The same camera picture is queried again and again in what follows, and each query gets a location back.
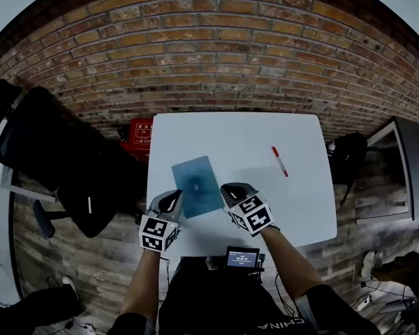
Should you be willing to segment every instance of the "black shirt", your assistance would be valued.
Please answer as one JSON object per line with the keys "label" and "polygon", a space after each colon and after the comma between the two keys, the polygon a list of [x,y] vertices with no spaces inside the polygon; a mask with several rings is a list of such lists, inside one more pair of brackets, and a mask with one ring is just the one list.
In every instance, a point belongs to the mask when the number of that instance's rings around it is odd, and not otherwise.
{"label": "black shirt", "polygon": [[[179,272],[159,311],[160,334],[380,334],[327,285],[296,301],[299,317],[284,315],[272,296],[252,277],[224,271]],[[109,335],[153,334],[138,314],[121,315]]]}

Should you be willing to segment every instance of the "brick wall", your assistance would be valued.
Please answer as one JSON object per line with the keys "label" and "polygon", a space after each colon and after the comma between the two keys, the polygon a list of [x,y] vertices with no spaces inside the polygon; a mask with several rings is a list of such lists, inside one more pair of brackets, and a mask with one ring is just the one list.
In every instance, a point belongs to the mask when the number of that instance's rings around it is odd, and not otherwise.
{"label": "brick wall", "polygon": [[108,137],[162,112],[311,113],[327,138],[419,121],[419,52],[326,0],[93,0],[8,46],[0,78]]}

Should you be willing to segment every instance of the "red marker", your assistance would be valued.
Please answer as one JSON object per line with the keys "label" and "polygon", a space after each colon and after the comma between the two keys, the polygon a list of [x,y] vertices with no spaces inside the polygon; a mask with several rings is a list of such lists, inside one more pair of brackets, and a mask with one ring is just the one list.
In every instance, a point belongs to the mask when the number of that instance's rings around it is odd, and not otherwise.
{"label": "red marker", "polygon": [[279,166],[281,166],[282,171],[284,171],[284,175],[286,175],[286,177],[288,177],[287,170],[286,170],[286,168],[284,167],[284,164],[282,163],[281,158],[279,157],[279,153],[278,153],[278,151],[277,151],[277,148],[272,147],[272,150],[273,150],[273,152],[274,152],[274,155],[275,155],[275,156],[277,157],[277,159],[278,159]]}

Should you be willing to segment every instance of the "forearm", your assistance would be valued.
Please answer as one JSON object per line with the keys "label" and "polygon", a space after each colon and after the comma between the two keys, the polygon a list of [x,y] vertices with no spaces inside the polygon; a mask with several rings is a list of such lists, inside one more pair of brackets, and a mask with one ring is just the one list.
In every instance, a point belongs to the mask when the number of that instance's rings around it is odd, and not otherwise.
{"label": "forearm", "polygon": [[301,297],[315,285],[323,284],[320,275],[276,228],[260,231],[277,267],[279,278],[292,299]]}
{"label": "forearm", "polygon": [[137,313],[156,322],[159,309],[160,253],[144,250],[124,295],[121,314]]}

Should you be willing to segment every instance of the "floor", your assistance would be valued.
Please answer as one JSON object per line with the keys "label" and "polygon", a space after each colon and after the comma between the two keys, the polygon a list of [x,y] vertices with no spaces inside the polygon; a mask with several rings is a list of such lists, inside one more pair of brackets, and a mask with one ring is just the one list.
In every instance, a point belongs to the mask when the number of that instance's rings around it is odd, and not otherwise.
{"label": "floor", "polygon": [[[419,251],[419,220],[397,221],[373,225],[356,225],[355,217],[359,210],[363,214],[363,200],[376,190],[391,185],[391,179],[385,172],[369,174],[370,164],[358,177],[344,206],[339,202],[346,190],[345,186],[335,186],[337,203],[337,237],[329,241],[301,247],[300,251],[319,270],[324,281],[350,305],[357,308],[356,300],[360,295],[371,291],[360,285],[360,269],[364,254],[369,250],[383,253],[384,261],[391,261],[396,255],[410,250]],[[20,183],[38,190],[34,182],[20,177]],[[49,209],[61,209],[59,204],[47,204]],[[60,280],[70,276],[76,284],[85,305],[85,312],[78,318],[78,323],[92,323],[97,333],[105,333],[117,317],[119,307],[137,267],[142,249],[138,245],[138,226],[133,218],[119,215],[97,237],[88,239],[78,232],[70,220],[54,221],[56,235],[52,239],[42,236],[32,212],[32,201],[17,196],[15,202],[15,251],[17,269],[25,295],[46,288],[47,277]],[[171,260],[169,272],[172,274],[178,260]],[[263,286],[272,294],[275,302],[282,308],[274,285],[276,270],[268,262],[262,275]],[[367,285],[376,287],[378,282]],[[395,283],[382,283],[382,290],[401,294],[403,287]],[[162,261],[160,274],[160,302],[168,289],[166,262]],[[284,289],[279,282],[280,292]],[[399,299],[376,290],[374,303],[366,306],[361,314],[373,321],[382,334],[394,334],[393,325],[396,314],[378,314],[386,302]],[[37,334],[51,334],[63,329],[65,322],[50,327],[40,327]],[[65,334],[86,334],[85,330],[75,325]]]}

